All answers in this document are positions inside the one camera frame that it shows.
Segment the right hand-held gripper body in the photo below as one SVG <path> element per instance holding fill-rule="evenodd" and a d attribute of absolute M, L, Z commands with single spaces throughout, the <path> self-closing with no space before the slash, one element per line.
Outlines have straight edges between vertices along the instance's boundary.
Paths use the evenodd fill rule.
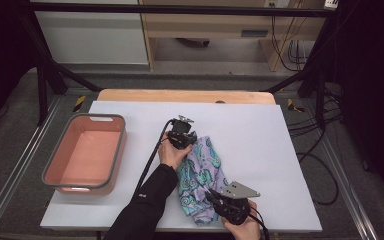
<path fill-rule="evenodd" d="M 224 197 L 217 201 L 214 206 L 215 211 L 230 223 L 241 225 L 250 214 L 251 208 L 248 200 L 250 198 L 260 197 L 261 194 L 237 181 L 231 182 L 219 193 Z"/>

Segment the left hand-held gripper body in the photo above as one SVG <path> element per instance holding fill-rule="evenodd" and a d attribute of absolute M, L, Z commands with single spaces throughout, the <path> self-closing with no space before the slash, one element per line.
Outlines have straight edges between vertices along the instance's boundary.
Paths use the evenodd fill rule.
<path fill-rule="evenodd" d="M 177 119 L 171 119 L 172 129 L 167 133 L 168 140 L 177 148 L 182 149 L 184 142 L 190 141 L 189 133 L 193 120 L 179 115 Z"/>

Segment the seahorse print baby swimsuit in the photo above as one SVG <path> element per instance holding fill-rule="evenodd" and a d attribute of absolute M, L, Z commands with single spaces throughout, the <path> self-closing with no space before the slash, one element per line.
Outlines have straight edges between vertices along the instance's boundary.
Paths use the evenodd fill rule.
<path fill-rule="evenodd" d="M 220 191 L 228 185 L 222 161 L 209 136 L 200 137 L 177 170 L 178 195 L 187 217 L 197 225 L 208 225 L 219 219 L 213 204 L 205 196 L 208 190 Z"/>

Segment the pink basket with grey rim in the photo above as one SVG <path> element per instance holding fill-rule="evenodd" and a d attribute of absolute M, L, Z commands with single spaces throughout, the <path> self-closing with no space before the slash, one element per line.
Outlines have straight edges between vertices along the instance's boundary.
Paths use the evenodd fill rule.
<path fill-rule="evenodd" d="M 64 128 L 42 173 L 60 193 L 107 195 L 115 187 L 126 122 L 117 114 L 76 114 Z"/>

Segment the person's left hand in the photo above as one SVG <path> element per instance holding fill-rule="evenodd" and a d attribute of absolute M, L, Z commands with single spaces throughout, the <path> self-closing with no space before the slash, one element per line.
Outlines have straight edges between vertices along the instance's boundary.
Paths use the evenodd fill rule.
<path fill-rule="evenodd" d="M 161 164 L 165 164 L 177 170 L 182 160 L 192 151 L 192 146 L 188 145 L 185 149 L 175 148 L 169 140 L 161 142 L 158 155 Z"/>

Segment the person's right hand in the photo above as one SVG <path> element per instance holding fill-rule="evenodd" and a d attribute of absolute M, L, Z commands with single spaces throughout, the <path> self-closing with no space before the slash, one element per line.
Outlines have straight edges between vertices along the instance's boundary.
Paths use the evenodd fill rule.
<path fill-rule="evenodd" d="M 260 224 L 256 221 L 257 204 L 252 200 L 249 200 L 248 203 L 251 208 L 250 216 L 241 225 L 234 225 L 224 217 L 221 218 L 223 227 L 233 235 L 235 240 L 260 240 Z"/>

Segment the wooden table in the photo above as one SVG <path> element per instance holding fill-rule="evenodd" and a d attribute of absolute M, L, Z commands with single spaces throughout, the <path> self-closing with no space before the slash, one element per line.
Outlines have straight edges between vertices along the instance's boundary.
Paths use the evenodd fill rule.
<path fill-rule="evenodd" d="M 196 102 L 232 104 L 270 104 L 275 98 L 268 92 L 204 91 L 204 90 L 150 90 L 150 89 L 105 89 L 98 101 L 142 102 Z"/>

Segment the white board sheet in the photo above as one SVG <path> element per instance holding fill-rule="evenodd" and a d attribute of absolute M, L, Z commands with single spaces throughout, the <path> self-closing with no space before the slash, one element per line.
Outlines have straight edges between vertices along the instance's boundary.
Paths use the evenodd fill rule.
<path fill-rule="evenodd" d="M 130 201 L 143 169 L 158 161 L 151 152 L 165 123 L 178 116 L 211 139 L 230 181 L 257 192 L 256 203 L 272 232 L 322 229 L 279 106 L 271 104 L 96 101 L 93 113 L 124 117 L 127 143 L 114 190 L 104 196 L 55 193 L 41 227 L 98 230 L 111 226 Z"/>

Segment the swivel chair base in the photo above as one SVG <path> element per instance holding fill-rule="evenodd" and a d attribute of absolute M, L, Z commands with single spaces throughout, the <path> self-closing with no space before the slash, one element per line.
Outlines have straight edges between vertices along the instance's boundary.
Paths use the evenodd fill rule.
<path fill-rule="evenodd" d="M 177 38 L 177 41 L 187 47 L 192 48 L 204 48 L 208 47 L 210 44 L 209 40 L 201 41 L 201 40 L 193 40 L 193 39 L 187 39 L 187 38 Z"/>

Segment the yellow black tape strip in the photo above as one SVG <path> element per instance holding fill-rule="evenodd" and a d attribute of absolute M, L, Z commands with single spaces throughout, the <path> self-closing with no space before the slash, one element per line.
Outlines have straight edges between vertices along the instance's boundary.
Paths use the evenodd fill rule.
<path fill-rule="evenodd" d="M 86 99 L 85 95 L 81 95 L 81 96 L 78 97 L 78 99 L 77 99 L 77 101 L 75 103 L 75 106 L 73 108 L 73 112 L 79 112 L 80 111 L 81 106 L 84 103 L 85 99 Z"/>
<path fill-rule="evenodd" d="M 305 107 L 300 99 L 287 99 L 287 108 L 289 111 L 304 112 Z"/>

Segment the wooden desk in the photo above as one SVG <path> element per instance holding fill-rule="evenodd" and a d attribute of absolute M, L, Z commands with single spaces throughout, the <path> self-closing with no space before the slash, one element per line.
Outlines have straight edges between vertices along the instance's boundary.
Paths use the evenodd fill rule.
<path fill-rule="evenodd" d="M 138 0 L 141 5 L 264 7 L 265 0 Z M 291 0 L 288 8 L 323 9 L 325 0 Z M 157 38 L 258 39 L 269 69 L 286 60 L 293 41 L 314 41 L 323 18 L 144 14 L 145 36 Z"/>

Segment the white cabinet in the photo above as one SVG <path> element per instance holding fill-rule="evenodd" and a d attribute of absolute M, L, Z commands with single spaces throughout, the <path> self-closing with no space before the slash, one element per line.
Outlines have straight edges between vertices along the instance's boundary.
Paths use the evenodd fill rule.
<path fill-rule="evenodd" d="M 36 16 L 59 63 L 148 63 L 139 14 L 37 12 Z"/>

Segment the aluminium floor rail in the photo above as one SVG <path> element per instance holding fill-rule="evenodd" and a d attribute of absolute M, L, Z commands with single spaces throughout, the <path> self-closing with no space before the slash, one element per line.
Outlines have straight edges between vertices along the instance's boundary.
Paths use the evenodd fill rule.
<path fill-rule="evenodd" d="M 337 179 L 339 190 L 354 221 L 362 240 L 378 240 L 377 233 L 357 195 L 346 171 L 339 159 L 339 155 L 334 151 L 333 145 L 327 135 L 321 130 L 317 131 L 320 136 L 320 143 L 326 154 L 332 172 Z"/>
<path fill-rule="evenodd" d="M 29 139 L 28 144 L 24 148 L 21 156 L 17 160 L 15 167 L 7 178 L 4 186 L 0 189 L 0 218 L 7 208 L 15 190 L 17 189 L 26 169 L 33 159 L 44 135 L 46 134 L 50 123 L 52 122 L 56 111 L 61 103 L 61 96 L 55 96 L 49 107 L 46 108 L 48 115 L 43 122 L 35 128 L 34 133 Z"/>

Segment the black metal frame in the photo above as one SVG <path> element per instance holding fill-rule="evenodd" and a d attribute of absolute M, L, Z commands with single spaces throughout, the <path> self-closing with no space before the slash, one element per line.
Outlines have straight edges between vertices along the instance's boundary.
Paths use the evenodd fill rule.
<path fill-rule="evenodd" d="M 333 10 L 311 8 L 263 8 L 263 7 L 233 7 L 233 6 L 195 6 L 195 5 L 139 5 L 139 4 L 98 4 L 98 3 L 51 3 L 15 0 L 12 10 L 21 26 L 27 32 L 32 51 L 31 56 L 38 67 L 39 101 L 41 125 L 48 110 L 46 102 L 46 82 L 57 94 L 65 94 L 67 86 L 62 75 L 74 80 L 92 92 L 99 92 L 96 86 L 76 75 L 72 71 L 57 63 L 47 48 L 46 40 L 39 36 L 39 28 L 35 28 L 28 15 L 35 11 L 43 12 L 77 12 L 101 14 L 176 14 L 176 15 L 204 15 L 204 16 L 252 16 L 252 17 L 307 17 L 331 18 L 336 15 Z"/>

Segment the white wall outlet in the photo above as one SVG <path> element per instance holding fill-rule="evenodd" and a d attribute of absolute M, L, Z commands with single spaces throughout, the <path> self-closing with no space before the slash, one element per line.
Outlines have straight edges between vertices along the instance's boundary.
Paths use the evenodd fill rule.
<path fill-rule="evenodd" d="M 291 0 L 265 0 L 264 7 L 267 8 L 288 8 Z"/>

